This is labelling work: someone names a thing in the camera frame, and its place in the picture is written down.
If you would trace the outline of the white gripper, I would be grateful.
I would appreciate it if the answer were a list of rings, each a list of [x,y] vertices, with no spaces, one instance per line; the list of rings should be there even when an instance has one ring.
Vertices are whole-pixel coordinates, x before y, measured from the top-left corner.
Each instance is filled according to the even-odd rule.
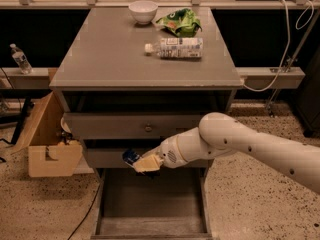
[[[138,173],[158,171],[161,166],[177,168],[182,165],[182,156],[178,148],[178,138],[169,137],[161,144],[148,151],[146,157],[142,157],[133,163],[133,168]]]

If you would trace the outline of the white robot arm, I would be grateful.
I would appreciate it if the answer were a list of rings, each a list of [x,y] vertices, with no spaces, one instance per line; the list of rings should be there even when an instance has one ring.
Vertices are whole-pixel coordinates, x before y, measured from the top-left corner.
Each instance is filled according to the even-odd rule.
[[[320,193],[320,148],[253,130],[218,112],[191,130],[171,136],[133,163],[135,171],[178,168],[196,160],[242,152]]]

